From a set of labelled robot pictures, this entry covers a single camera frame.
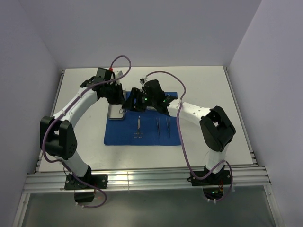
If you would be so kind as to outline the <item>metal forceps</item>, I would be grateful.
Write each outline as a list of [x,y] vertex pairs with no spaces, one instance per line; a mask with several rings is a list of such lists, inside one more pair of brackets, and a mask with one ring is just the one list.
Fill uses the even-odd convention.
[[120,108],[120,110],[119,110],[120,114],[124,114],[124,113],[127,113],[127,112],[128,112],[128,110],[124,109],[124,108]]

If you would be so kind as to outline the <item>metal instrument tray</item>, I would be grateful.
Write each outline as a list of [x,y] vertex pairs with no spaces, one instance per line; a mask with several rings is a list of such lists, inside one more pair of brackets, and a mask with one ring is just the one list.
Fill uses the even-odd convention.
[[121,121],[125,117],[124,110],[121,105],[108,105],[107,119],[111,121]]

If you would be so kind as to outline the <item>blue surgical cloth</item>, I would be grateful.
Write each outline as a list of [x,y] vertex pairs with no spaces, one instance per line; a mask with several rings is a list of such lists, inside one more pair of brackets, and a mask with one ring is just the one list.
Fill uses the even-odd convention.
[[[141,118],[143,137],[135,139],[138,117]],[[170,138],[166,118],[168,116],[154,110],[127,112],[121,121],[107,119],[104,144],[107,146],[179,146],[180,139],[175,117],[170,118]],[[160,138],[158,138],[156,118],[160,118]]]

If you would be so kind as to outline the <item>metal pointed tweezers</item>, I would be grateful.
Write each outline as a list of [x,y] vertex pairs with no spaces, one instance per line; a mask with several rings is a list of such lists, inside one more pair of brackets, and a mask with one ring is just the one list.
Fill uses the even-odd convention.
[[167,130],[168,130],[168,138],[170,138],[170,118],[166,118]]
[[156,118],[158,138],[160,138],[160,118]]

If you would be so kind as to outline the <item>metal scissors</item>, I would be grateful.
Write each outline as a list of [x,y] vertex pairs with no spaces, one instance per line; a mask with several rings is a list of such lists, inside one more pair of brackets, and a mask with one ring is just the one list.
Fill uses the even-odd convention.
[[137,121],[137,130],[136,132],[133,134],[133,137],[135,139],[141,139],[143,137],[143,133],[141,132],[141,118],[140,116],[138,117],[138,121]]

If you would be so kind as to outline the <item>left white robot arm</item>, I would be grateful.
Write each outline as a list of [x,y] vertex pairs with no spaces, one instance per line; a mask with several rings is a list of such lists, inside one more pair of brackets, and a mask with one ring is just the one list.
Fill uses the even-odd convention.
[[85,112],[99,99],[106,98],[110,104],[121,105],[125,98],[120,79],[121,71],[98,68],[96,75],[83,81],[76,95],[59,112],[40,121],[40,147],[49,163],[60,162],[72,176],[88,183],[91,168],[77,152],[74,128]]

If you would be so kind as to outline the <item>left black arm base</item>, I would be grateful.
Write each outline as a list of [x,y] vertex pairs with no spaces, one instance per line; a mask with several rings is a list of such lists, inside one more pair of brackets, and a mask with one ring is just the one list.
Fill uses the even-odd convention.
[[75,191],[74,200],[77,203],[90,203],[93,201],[96,188],[106,189],[108,182],[108,175],[97,174],[87,178],[80,177],[78,181],[73,175],[66,176],[64,189],[67,191]]

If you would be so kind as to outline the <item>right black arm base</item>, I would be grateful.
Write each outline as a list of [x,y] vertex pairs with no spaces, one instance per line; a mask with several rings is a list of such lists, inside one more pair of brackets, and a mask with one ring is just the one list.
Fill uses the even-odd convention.
[[210,200],[219,200],[225,194],[229,194],[232,191],[232,180],[230,171],[224,168],[217,174],[211,173],[203,180],[196,179],[192,174],[187,178],[192,186],[211,186],[211,188],[203,189],[204,196]]

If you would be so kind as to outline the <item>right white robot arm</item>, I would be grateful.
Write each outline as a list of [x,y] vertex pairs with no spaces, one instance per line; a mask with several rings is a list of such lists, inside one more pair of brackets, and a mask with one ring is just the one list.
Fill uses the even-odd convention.
[[220,180],[226,164],[227,147],[236,133],[225,111],[219,106],[200,107],[183,102],[176,96],[167,95],[156,79],[150,81],[141,79],[140,83],[141,89],[132,88],[122,109],[144,112],[151,108],[168,117],[175,117],[177,125],[180,124],[179,120],[183,119],[199,126],[210,152],[205,166],[205,175],[199,177],[193,170],[190,170],[191,175],[199,181]]

